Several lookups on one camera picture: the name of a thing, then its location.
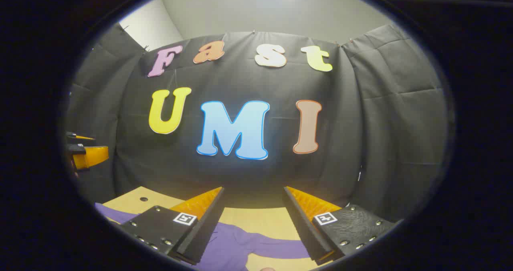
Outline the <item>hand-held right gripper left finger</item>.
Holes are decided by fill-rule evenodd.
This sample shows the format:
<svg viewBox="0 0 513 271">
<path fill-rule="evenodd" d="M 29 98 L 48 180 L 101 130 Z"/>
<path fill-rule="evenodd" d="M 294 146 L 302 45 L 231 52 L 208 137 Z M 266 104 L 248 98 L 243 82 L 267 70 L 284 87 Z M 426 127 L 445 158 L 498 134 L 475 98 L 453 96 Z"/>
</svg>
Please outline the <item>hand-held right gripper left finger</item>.
<svg viewBox="0 0 513 271">
<path fill-rule="evenodd" d="M 120 227 L 154 251 L 196 265 L 224 210 L 224 191 L 218 187 L 170 208 L 154 205 Z"/>
</svg>

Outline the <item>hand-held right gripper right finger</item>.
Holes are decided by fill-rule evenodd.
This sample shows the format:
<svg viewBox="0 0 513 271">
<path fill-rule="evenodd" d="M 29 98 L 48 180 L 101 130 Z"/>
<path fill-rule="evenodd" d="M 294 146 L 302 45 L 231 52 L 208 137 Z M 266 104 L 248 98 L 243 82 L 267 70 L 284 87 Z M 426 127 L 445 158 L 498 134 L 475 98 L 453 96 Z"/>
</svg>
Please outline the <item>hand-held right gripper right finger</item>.
<svg viewBox="0 0 513 271">
<path fill-rule="evenodd" d="M 362 251 L 396 225 L 359 205 L 339 207 L 289 186 L 283 189 L 283 201 L 300 240 L 317 265 Z"/>
</svg>

